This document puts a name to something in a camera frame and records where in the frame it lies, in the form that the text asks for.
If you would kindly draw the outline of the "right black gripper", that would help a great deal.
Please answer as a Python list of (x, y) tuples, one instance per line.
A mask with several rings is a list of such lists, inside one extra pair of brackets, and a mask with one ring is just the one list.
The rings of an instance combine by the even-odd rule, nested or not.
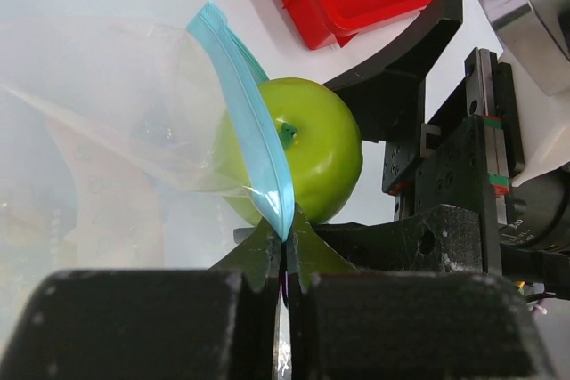
[(513, 180), (525, 166), (512, 67), (487, 49), (425, 121), (428, 72), (463, 23), (463, 0), (432, 0), (404, 31), (325, 86), (365, 141), (387, 141), (382, 190), (397, 221), (319, 225), (315, 232), (364, 271), (501, 275), (497, 238), (514, 219)]

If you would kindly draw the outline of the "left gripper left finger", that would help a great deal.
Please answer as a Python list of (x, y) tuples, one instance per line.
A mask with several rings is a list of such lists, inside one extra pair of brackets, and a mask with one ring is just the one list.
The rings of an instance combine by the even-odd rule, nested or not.
[(206, 270), (71, 270), (31, 294), (4, 379), (274, 379), (281, 238), (261, 221)]

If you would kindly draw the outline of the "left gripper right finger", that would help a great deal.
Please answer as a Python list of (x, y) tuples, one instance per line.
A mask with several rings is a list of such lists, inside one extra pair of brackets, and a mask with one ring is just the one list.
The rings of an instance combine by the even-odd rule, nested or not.
[(521, 294), (478, 272), (364, 271), (296, 211), (286, 244), (295, 379), (553, 379)]

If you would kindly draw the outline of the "green toy apple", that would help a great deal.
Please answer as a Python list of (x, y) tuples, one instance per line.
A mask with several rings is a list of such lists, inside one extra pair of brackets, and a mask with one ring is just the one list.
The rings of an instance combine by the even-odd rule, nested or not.
[[(279, 136), (295, 200), (312, 224), (326, 223), (346, 204), (362, 171), (362, 138), (347, 105), (324, 85), (283, 77), (258, 87)], [(261, 219), (248, 194), (251, 180), (231, 120), (216, 129), (210, 182), (246, 222)]]

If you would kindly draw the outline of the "blue zipper clear bag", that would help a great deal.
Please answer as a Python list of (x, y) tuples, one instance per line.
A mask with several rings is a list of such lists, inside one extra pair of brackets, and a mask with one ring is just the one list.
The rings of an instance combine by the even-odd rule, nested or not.
[(163, 196), (224, 197), (210, 179), (216, 129), (231, 120), (254, 207), (285, 239), (295, 198), (259, 92), (268, 79), (224, 13), (184, 28), (144, 20), (27, 17), (1, 26), (1, 96), (124, 159)]

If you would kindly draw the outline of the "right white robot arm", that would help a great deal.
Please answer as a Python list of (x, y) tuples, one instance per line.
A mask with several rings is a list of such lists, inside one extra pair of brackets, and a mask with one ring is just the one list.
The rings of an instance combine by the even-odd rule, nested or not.
[(569, 174), (524, 184), (512, 67), (486, 49), (425, 119), (428, 72), (463, 22), (461, 0), (432, 0), (393, 42), (331, 79), (365, 141), (383, 142), (392, 222), (322, 226), (350, 263), (374, 271), (481, 271), (543, 280), (569, 255)]

